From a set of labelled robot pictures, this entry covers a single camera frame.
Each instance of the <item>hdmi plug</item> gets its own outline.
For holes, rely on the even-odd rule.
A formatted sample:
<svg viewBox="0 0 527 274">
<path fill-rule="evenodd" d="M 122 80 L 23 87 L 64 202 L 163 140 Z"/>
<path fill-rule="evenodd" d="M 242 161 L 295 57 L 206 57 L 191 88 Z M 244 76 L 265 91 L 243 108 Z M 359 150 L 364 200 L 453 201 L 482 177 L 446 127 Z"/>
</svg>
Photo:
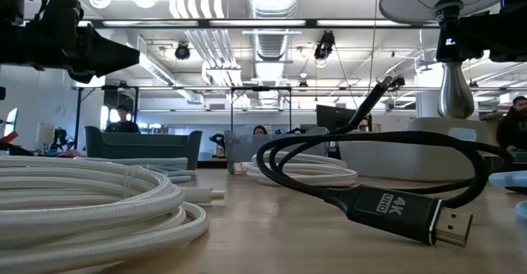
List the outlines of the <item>hdmi plug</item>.
<svg viewBox="0 0 527 274">
<path fill-rule="evenodd" d="M 329 188 L 324 200 L 344 211 L 350 221 L 430 245 L 440 240 L 464 247 L 472 224 L 471 214 L 445 208 L 439 198 L 391 189 Z"/>
</svg>

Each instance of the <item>table surface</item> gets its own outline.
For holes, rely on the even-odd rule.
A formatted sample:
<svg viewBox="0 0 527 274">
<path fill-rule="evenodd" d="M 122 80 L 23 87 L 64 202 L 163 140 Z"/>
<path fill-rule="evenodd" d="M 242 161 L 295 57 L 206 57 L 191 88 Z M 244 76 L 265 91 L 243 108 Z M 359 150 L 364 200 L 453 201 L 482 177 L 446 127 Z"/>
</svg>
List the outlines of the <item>table surface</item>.
<svg viewBox="0 0 527 274">
<path fill-rule="evenodd" d="M 422 183 L 359 179 L 402 188 Z M 226 189 L 225 202 L 206 207 L 210 227 L 186 245 L 135 258 L 105 273 L 527 273 L 527 224 L 514 207 L 527 196 L 487 187 L 462 210 L 474 214 L 466 248 L 426 246 L 352 223 L 318 198 L 263 186 L 226 170 L 198 170 L 187 186 Z M 441 194 L 449 197 L 453 193 Z"/>
</svg>

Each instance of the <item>ventilation duct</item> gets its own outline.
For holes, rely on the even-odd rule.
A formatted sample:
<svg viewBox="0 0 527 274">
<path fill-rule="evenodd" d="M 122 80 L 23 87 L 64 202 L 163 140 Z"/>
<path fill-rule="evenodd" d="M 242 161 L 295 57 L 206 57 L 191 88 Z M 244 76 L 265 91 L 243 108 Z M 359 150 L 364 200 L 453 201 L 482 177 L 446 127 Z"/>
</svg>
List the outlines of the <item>ventilation duct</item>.
<svg viewBox="0 0 527 274">
<path fill-rule="evenodd" d="M 247 0 L 252 18 L 282 19 L 296 15 L 299 0 Z M 283 63 L 269 63 L 281 61 L 287 53 L 289 35 L 253 35 L 255 71 L 258 78 L 264 81 L 274 81 L 275 84 L 283 74 Z"/>
</svg>

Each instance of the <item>ceiling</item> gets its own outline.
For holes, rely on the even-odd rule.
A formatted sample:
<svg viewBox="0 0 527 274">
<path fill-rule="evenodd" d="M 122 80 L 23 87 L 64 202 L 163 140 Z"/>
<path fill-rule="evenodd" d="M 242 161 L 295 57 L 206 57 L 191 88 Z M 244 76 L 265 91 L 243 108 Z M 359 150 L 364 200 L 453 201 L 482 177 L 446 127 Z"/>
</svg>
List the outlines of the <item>ceiling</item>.
<svg viewBox="0 0 527 274">
<path fill-rule="evenodd" d="M 173 18 L 167 0 L 160 0 L 150 8 L 138 7 L 132 1 L 112 1 L 108 7 L 102 9 L 93 7 L 90 0 L 80 1 L 85 10 L 85 20 Z M 39 6 L 40 0 L 27 2 L 26 17 L 31 18 Z M 248 17 L 246 0 L 222 0 L 222 7 L 228 18 Z M 300 0 L 296 17 L 384 19 L 379 12 L 375 12 L 375 9 L 375 0 Z M 312 56 L 313 48 L 324 30 L 302 29 L 298 31 L 301 34 L 292 35 L 287 47 L 287 56 L 284 60 L 286 64 L 280 85 L 297 86 L 301 79 L 301 72 L 305 72 L 307 73 L 306 80 L 311 88 L 310 91 L 303 92 L 301 95 L 318 95 L 318 92 L 314 92 L 316 86 L 345 86 L 347 82 L 352 86 L 368 86 L 371 80 L 383 77 L 386 73 L 404 75 L 407 86 L 415 86 L 416 67 L 414 59 L 422 58 L 422 51 L 433 51 L 437 46 L 439 35 L 439 30 L 420 30 L 418 28 L 388 30 L 379 27 L 375 29 L 334 30 L 336 49 L 333 49 L 325 67 L 317 68 Z M 201 76 L 203 60 L 196 53 L 192 44 L 190 44 L 191 57 L 189 59 L 177 60 L 174 56 L 178 42 L 189 41 L 184 30 L 120 29 L 115 31 L 115 34 L 117 33 L 124 33 L 125 38 L 132 43 L 138 36 L 143 38 L 147 43 L 147 55 L 154 58 L 176 79 L 178 85 L 208 86 Z M 229 37 L 236 61 L 240 65 L 241 80 L 245 85 L 257 84 L 250 36 L 242 35 L 240 29 L 230 29 Z M 513 64 L 472 60 L 472 62 L 464 64 L 464 75 L 467 80 L 482 79 L 485 86 L 525 86 L 523 80 L 527 81 L 527 76 L 521 67 L 517 67 L 514 72 L 504 73 L 490 81 L 484 81 L 483 76 L 506 72 Z M 441 73 L 439 68 L 435 69 L 436 73 Z M 162 85 L 147 71 L 137 67 L 115 73 L 107 76 L 107 78 L 124 79 L 129 84 L 140 86 Z M 349 95 L 346 91 L 334 92 L 334 94 Z M 478 93 L 480 97 L 488 97 L 488 104 L 497 104 L 496 97 L 500 94 L 501 92 L 497 91 Z M 148 95 L 155 97 L 156 93 L 149 92 Z M 174 98 L 180 96 L 159 92 L 158 97 Z"/>
</svg>

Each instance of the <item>man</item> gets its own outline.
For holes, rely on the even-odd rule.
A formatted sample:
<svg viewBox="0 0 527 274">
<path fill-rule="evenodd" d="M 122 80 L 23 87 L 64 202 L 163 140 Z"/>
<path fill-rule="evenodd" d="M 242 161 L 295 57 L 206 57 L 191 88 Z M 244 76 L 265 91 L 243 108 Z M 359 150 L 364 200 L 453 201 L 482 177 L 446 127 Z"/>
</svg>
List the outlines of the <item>man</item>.
<svg viewBox="0 0 527 274">
<path fill-rule="evenodd" d="M 120 120 L 116 123 L 110 123 L 106 127 L 106 132 L 139 133 L 139 128 L 136 123 L 126 119 L 127 114 L 130 114 L 130 109 L 126 105 L 120 104 L 117 107 L 117 114 Z"/>
<path fill-rule="evenodd" d="M 497 128 L 496 139 L 508 151 L 527 150 L 527 98 L 512 100 L 511 109 Z"/>
</svg>

